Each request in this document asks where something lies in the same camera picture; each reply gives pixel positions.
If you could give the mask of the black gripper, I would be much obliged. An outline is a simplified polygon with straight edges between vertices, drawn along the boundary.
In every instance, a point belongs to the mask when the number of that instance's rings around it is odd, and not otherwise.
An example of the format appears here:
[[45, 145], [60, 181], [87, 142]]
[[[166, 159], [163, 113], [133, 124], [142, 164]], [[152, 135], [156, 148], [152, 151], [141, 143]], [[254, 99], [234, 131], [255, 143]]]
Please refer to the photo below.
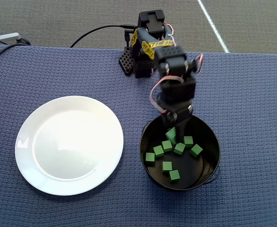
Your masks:
[[163, 77], [159, 80], [159, 86], [161, 92], [157, 95], [156, 104], [162, 112], [165, 133], [175, 126], [175, 140], [180, 143], [193, 113], [196, 80], [194, 77]]

